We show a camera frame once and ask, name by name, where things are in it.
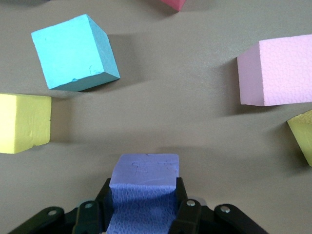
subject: pink block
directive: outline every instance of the pink block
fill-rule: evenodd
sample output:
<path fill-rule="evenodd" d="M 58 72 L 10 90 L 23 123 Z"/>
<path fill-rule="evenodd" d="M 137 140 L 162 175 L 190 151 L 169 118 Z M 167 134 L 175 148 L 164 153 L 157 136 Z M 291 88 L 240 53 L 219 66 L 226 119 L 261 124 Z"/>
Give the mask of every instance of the pink block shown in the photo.
<path fill-rule="evenodd" d="M 161 0 L 161 1 L 168 4 L 173 9 L 180 11 L 186 0 Z"/>
<path fill-rule="evenodd" d="M 237 64 L 241 104 L 312 102 L 312 35 L 261 40 Z"/>

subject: bolt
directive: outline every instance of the bolt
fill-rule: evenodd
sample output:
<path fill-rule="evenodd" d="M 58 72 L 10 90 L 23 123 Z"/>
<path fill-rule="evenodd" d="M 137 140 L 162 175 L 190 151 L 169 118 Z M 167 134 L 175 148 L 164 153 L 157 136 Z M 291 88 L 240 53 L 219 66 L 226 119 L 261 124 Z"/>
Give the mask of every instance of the bolt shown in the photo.
<path fill-rule="evenodd" d="M 227 206 L 221 206 L 220 209 L 221 209 L 222 212 L 227 213 L 227 214 L 228 214 L 229 212 L 231 212 L 230 208 L 227 207 Z"/>
<path fill-rule="evenodd" d="M 188 200 L 188 201 L 186 202 L 186 204 L 187 204 L 188 206 L 195 206 L 195 205 L 196 205 L 196 203 L 195 203 L 193 200 Z"/>
<path fill-rule="evenodd" d="M 86 204 L 86 205 L 84 206 L 84 208 L 89 209 L 89 208 L 91 208 L 92 206 L 93 206 L 92 203 L 88 203 L 88 204 Z"/>
<path fill-rule="evenodd" d="M 52 210 L 48 213 L 49 216 L 53 216 L 56 215 L 57 211 L 56 210 Z"/>

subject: foam block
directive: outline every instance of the foam block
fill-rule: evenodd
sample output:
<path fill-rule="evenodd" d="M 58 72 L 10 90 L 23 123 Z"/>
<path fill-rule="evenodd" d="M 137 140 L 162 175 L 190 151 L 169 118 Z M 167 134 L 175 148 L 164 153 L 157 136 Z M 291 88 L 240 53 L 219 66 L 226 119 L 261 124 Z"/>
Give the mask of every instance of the foam block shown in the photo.
<path fill-rule="evenodd" d="M 161 1 L 171 6 L 173 9 L 180 11 L 186 0 L 161 0 Z"/>
<path fill-rule="evenodd" d="M 305 158 L 312 166 L 312 110 L 287 121 Z"/>
<path fill-rule="evenodd" d="M 50 97 L 0 94 L 0 111 L 0 153 L 15 154 L 50 141 Z"/>
<path fill-rule="evenodd" d="M 120 78 L 106 33 L 88 15 L 31 35 L 49 89 L 81 91 Z"/>
<path fill-rule="evenodd" d="M 178 155 L 122 155 L 110 187 L 114 215 L 108 234 L 167 234 L 176 218 Z"/>
<path fill-rule="evenodd" d="M 312 35 L 268 39 L 237 57 L 241 104 L 312 101 Z"/>

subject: yellow block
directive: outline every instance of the yellow block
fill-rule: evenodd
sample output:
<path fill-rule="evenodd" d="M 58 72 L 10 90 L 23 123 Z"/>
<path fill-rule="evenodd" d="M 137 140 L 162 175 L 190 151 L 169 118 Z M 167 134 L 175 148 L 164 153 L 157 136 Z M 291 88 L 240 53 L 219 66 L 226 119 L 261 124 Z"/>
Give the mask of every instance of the yellow block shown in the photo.
<path fill-rule="evenodd" d="M 308 164 L 312 166 L 312 110 L 287 121 Z"/>
<path fill-rule="evenodd" d="M 50 141 L 51 97 L 0 93 L 0 153 Z"/>

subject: gray surface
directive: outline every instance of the gray surface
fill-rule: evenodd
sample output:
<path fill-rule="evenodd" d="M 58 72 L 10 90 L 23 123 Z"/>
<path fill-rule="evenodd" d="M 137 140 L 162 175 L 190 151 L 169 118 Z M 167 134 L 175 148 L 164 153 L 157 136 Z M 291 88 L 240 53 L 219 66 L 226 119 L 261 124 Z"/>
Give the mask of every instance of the gray surface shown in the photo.
<path fill-rule="evenodd" d="M 236 57 L 310 34 L 311 0 L 0 0 L 0 92 L 53 98 L 51 143 L 0 154 L 0 233 L 94 198 L 123 153 L 176 153 L 189 195 L 232 203 L 272 234 L 312 233 L 312 170 L 285 121 L 311 103 L 239 104 Z M 49 91 L 30 33 L 87 13 L 121 80 Z"/>

